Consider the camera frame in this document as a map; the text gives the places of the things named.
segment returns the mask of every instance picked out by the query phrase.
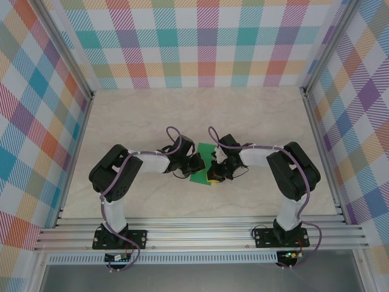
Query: perforated metal strip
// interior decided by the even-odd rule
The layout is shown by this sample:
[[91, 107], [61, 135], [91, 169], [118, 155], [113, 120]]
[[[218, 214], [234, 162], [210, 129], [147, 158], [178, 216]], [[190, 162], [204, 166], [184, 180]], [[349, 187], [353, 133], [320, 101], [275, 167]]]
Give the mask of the perforated metal strip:
[[[196, 263], [275, 263], [275, 251], [250, 252], [148, 252], [141, 254], [137, 264], [196, 264]], [[106, 265], [104, 253], [54, 253], [48, 265]]]

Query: beige floor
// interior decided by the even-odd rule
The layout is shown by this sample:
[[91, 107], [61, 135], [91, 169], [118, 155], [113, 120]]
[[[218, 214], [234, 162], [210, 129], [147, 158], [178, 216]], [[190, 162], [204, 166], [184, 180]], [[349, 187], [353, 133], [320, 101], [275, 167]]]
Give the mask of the beige floor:
[[[335, 208], [297, 87], [99, 90], [81, 146], [63, 218], [100, 218], [98, 194], [88, 174], [114, 145], [156, 150], [170, 143], [169, 125], [196, 143], [211, 143], [207, 128], [231, 133], [244, 144], [298, 142], [322, 180], [304, 214], [332, 215]], [[127, 217], [225, 217], [276, 215], [283, 196], [269, 168], [206, 186], [172, 174], [143, 173], [125, 197]]]

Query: plaid wall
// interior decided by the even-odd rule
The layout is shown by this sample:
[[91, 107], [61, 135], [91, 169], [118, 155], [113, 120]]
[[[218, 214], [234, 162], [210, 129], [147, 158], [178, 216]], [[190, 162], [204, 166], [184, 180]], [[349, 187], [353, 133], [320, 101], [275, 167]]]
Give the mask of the plaid wall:
[[0, 0], [0, 291], [20, 291], [87, 100], [27, 0]]
[[348, 3], [349, 3], [349, 0], [342, 0], [341, 5], [339, 6], [338, 10], [336, 11], [335, 17], [332, 20], [331, 25], [329, 26], [329, 28], [326, 32], [326, 35], [325, 35], [324, 39], [322, 40], [322, 43], [320, 44], [319, 49], [317, 50], [317, 52], [315, 54], [315, 58], [314, 58], [313, 62], [311, 63], [311, 66], [309, 67], [308, 73], [306, 74], [306, 77], [303, 81], [303, 84], [301, 84], [302, 87], [305, 87], [308, 84], [309, 79], [311, 79], [312, 72], [314, 71], [317, 62], [321, 59], [321, 57], [322, 57], [322, 55], [327, 47], [329, 38], [331, 38], [333, 32], [335, 31], [336, 26], [338, 25], [339, 21], [342, 19], [342, 15], [343, 15]]
[[353, 223], [389, 284], [389, 1], [365, 0], [312, 92]]
[[155, 88], [295, 85], [333, 1], [60, 2], [102, 88]]

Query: gray floor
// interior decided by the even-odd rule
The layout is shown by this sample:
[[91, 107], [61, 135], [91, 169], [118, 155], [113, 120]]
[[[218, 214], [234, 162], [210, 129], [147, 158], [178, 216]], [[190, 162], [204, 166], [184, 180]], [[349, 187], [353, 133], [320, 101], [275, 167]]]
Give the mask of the gray floor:
[[121, 274], [105, 266], [49, 266], [41, 292], [343, 292], [364, 291], [351, 251], [321, 251], [282, 271], [275, 264], [136, 265]]

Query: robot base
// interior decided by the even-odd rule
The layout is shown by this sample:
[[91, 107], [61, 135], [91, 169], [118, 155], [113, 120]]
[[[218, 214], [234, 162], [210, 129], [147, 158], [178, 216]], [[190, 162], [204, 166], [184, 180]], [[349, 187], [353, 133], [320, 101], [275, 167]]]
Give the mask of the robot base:
[[310, 245], [305, 228], [299, 228], [293, 237], [285, 240], [282, 244], [274, 236], [273, 228], [255, 228], [253, 236], [256, 248], [307, 248]]
[[[147, 230], [128, 230], [126, 226], [119, 234], [135, 242], [140, 249], [146, 248]], [[95, 231], [92, 249], [132, 249], [132, 246], [110, 233], [103, 224], [101, 229]]]

